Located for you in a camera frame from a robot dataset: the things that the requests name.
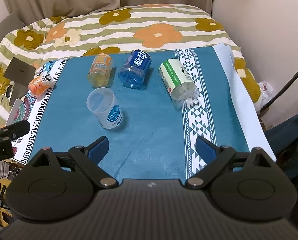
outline white label with green stripe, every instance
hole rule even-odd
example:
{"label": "white label with green stripe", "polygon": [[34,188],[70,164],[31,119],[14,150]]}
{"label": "white label with green stripe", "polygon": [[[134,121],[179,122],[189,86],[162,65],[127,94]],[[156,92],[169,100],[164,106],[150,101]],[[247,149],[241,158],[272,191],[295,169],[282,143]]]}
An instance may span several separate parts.
{"label": "white label with green stripe", "polygon": [[175,58],[163,62],[159,67],[159,74],[161,75],[169,94],[171,94],[171,92],[180,84],[193,82],[185,67]]}

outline clear plastic bottle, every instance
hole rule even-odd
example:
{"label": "clear plastic bottle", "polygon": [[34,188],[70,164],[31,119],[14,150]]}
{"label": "clear plastic bottle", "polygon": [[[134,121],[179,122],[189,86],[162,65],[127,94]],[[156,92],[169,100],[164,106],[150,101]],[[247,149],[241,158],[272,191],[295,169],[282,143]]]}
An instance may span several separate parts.
{"label": "clear plastic bottle", "polygon": [[159,67],[159,74],[176,106],[188,99],[198,98],[200,93],[197,86],[178,59],[163,62]]}
{"label": "clear plastic bottle", "polygon": [[134,50],[119,72],[121,83],[130,88],[140,87],[144,83],[150,64],[151,58],[148,53],[140,49]]}
{"label": "clear plastic bottle", "polygon": [[94,88],[108,85],[112,69],[112,57],[101,53],[95,56],[90,71],[87,75],[88,81]]}

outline gray cushion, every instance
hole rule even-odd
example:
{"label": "gray cushion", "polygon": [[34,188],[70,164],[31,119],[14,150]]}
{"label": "gray cushion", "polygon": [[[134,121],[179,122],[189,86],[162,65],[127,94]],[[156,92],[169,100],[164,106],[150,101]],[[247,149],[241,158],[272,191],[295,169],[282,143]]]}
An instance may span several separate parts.
{"label": "gray cushion", "polygon": [[0,23],[0,42],[6,36],[6,34],[24,26],[25,24],[19,20],[17,14],[11,13]]}

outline floral bedspread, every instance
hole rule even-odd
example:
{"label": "floral bedspread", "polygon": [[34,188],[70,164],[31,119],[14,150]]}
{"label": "floral bedspread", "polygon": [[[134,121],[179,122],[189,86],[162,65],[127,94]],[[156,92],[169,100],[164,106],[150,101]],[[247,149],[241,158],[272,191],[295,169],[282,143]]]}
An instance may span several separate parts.
{"label": "floral bedspread", "polygon": [[11,110],[8,105],[14,83],[4,78],[4,71],[13,57],[38,70],[50,60],[65,57],[127,53],[135,49],[194,48],[219,43],[230,45],[235,68],[256,103],[260,100],[260,88],[245,67],[240,47],[219,22],[197,7],[146,4],[34,22],[7,34],[0,43],[0,127],[5,125]]}

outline plastic cup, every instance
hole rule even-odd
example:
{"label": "plastic cup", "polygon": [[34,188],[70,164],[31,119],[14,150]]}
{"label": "plastic cup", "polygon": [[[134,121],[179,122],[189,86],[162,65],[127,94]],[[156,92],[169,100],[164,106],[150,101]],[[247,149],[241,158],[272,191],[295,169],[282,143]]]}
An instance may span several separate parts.
{"label": "plastic cup", "polygon": [[87,107],[103,128],[112,129],[122,121],[122,111],[109,88],[97,88],[87,97]]}

